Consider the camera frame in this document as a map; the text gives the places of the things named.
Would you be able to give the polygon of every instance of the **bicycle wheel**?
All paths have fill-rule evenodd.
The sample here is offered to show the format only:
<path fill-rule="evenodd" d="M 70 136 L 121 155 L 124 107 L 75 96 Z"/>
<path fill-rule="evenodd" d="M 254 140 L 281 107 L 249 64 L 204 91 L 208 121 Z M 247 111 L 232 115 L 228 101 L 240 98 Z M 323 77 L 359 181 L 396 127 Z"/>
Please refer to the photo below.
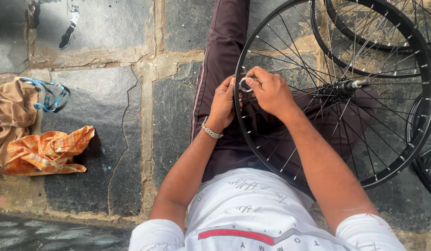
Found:
<path fill-rule="evenodd" d="M 415 27 L 422 33 L 431 49 L 431 2 L 424 4 L 423 1 L 417 2 L 416 0 L 395 0 L 390 1 L 390 3 L 414 22 Z M 323 7 L 323 10 L 316 13 L 317 16 L 323 17 L 317 17 L 316 20 L 320 25 L 315 27 L 326 29 L 327 27 L 325 26 L 330 26 L 328 28 L 328 30 L 331 30 L 329 34 L 332 34 L 331 40 L 334 41 L 332 46 L 334 49 L 330 50 L 330 52 L 337 56 L 336 60 L 338 61 L 340 61 L 339 58 L 342 53 L 340 48 L 350 45 L 352 41 L 371 51 L 393 51 L 396 56 L 408 54 L 406 50 L 412 49 L 407 43 L 399 40 L 402 36 L 398 29 L 388 24 L 388 21 L 384 17 L 371 8 L 358 7 L 355 3 L 347 0 L 324 0 Z M 329 17 L 328 21 L 324 20 L 326 13 Z M 329 42 L 325 39 L 318 42 L 324 43 L 327 48 L 330 46 Z M 419 76 L 418 68 L 420 66 L 416 63 L 416 61 L 410 60 L 403 67 L 393 67 L 386 72 L 380 73 L 379 77 L 391 77 L 391 75 L 398 75 L 398 78 Z M 358 69 L 371 74 L 371 72 L 365 70 L 365 66 Z"/>
<path fill-rule="evenodd" d="M 288 0 L 268 14 L 239 58 L 235 96 L 241 93 L 242 98 L 235 99 L 235 109 L 242 134 L 271 171 L 301 190 L 308 191 L 309 187 L 291 135 L 279 119 L 260 108 L 252 92 L 244 92 L 247 91 L 241 85 L 244 70 L 261 66 L 279 73 L 292 90 L 295 102 L 364 188 L 386 182 L 405 168 L 430 132 L 431 54 L 424 38 L 393 5 L 382 0 L 359 0 L 356 4 L 373 5 L 388 22 L 400 23 L 397 29 L 415 49 L 411 57 L 419 65 L 425 65 L 419 69 L 419 77 L 385 79 L 378 78 L 377 73 L 359 75 L 344 69 L 315 42 L 319 33 L 312 24 L 320 2 L 306 0 Z M 354 43 L 348 53 L 352 54 L 358 46 Z M 368 60 L 363 55 L 353 57 L 348 65 Z M 386 54 L 376 63 L 389 58 L 391 55 Z M 424 102 L 417 110 L 419 118 L 415 125 L 418 133 L 406 145 L 404 124 L 422 92 Z"/>
<path fill-rule="evenodd" d="M 416 110 L 419 109 L 421 106 L 421 100 L 422 96 L 420 95 L 411 108 L 412 113 L 415 113 Z M 409 115 L 408 121 L 410 123 L 406 123 L 406 138 L 409 140 L 415 133 L 413 125 L 416 123 L 416 117 Z M 415 174 L 417 174 L 417 177 L 420 179 L 421 183 L 423 183 L 424 187 L 431 194 L 431 133 L 426 143 L 424 143 L 420 154 L 412 162 L 411 168 L 414 170 Z"/>

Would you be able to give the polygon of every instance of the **stone floor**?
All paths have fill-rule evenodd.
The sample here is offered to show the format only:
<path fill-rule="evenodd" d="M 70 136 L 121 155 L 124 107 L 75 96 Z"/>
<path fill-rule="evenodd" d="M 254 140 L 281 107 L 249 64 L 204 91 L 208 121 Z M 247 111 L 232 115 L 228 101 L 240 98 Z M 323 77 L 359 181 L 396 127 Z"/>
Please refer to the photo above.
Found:
<path fill-rule="evenodd" d="M 248 32 L 281 2 L 252 0 Z M 34 11 L 27 13 L 29 4 Z M 100 226 L 81 230 L 103 235 L 96 245 L 78 240 L 87 250 L 127 247 L 129 230 L 147 219 L 158 187 L 188 145 L 212 5 L 213 0 L 0 1 L 0 83 L 27 76 L 69 89 L 58 112 L 43 114 L 41 132 L 96 128 L 89 147 L 75 158 L 87 172 L 0 177 L 0 193 L 7 198 L 0 226 L 11 224 L 28 238 L 13 242 L 11 228 L 4 236 L 9 245 L 0 250 L 37 247 L 28 240 L 50 224 L 66 231 Z M 71 20 L 73 34 L 66 33 Z M 60 50 L 60 44 L 68 45 Z M 408 250 L 431 251 L 431 196 L 413 172 L 406 169 L 368 194 Z M 326 226 L 319 208 L 311 214 Z M 81 250 L 55 246 L 58 239 L 40 244 L 45 250 Z"/>

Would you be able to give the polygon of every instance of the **lanyard strap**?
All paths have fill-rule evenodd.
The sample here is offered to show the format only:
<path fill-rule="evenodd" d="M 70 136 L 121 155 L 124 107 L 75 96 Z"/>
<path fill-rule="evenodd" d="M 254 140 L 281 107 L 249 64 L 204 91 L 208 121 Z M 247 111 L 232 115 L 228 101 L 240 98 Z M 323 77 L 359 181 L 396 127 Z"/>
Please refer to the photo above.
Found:
<path fill-rule="evenodd" d="M 20 80 L 22 82 L 31 84 L 33 86 L 37 86 L 41 89 L 43 89 L 45 91 L 45 97 L 44 97 L 44 103 L 36 103 L 34 104 L 34 108 L 38 111 L 46 111 L 46 112 L 52 112 L 55 111 L 59 105 L 59 103 L 61 102 L 61 100 L 65 97 L 65 95 L 67 94 L 67 90 L 64 88 L 64 86 L 60 83 L 47 83 L 45 81 L 39 80 L 39 79 L 32 79 L 32 78 L 22 78 L 22 77 L 16 77 L 15 80 Z M 58 95 L 58 97 L 55 99 L 54 103 L 53 103 L 53 109 L 50 110 L 50 92 L 45 88 L 44 84 L 50 84 L 50 85 L 54 85 L 56 87 L 58 87 L 61 90 L 61 93 Z"/>

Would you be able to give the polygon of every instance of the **man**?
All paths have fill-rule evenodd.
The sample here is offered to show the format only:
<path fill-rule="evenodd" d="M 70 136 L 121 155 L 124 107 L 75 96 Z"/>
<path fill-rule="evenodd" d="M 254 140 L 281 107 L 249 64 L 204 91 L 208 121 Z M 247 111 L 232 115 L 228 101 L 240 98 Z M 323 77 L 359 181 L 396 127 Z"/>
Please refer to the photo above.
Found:
<path fill-rule="evenodd" d="M 164 179 L 148 221 L 133 231 L 129 250 L 405 250 L 344 155 L 324 140 L 293 100 L 285 80 L 260 67 L 246 74 L 246 82 L 262 109 L 289 130 L 310 196 L 336 237 L 316 226 L 307 211 L 313 203 L 308 195 L 257 164 L 233 122 L 234 78 L 223 80 L 234 72 L 245 44 L 248 10 L 248 0 L 215 1 L 191 143 Z"/>

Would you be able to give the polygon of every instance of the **metal chain bracelet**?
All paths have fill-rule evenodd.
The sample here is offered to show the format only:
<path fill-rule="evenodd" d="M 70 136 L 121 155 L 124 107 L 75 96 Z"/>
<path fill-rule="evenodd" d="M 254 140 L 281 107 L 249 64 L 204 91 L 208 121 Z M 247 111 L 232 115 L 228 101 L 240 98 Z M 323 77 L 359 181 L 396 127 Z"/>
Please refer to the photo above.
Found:
<path fill-rule="evenodd" d="M 205 127 L 205 123 L 206 123 L 207 119 L 208 119 L 208 116 L 205 117 L 205 120 L 202 123 L 202 128 L 205 129 L 205 131 L 207 132 L 207 134 L 209 134 L 209 136 L 211 136 L 213 138 L 216 138 L 216 139 L 219 139 L 219 138 L 223 137 L 223 132 L 222 132 L 222 134 L 217 134 L 217 133 L 213 132 L 211 129 Z"/>

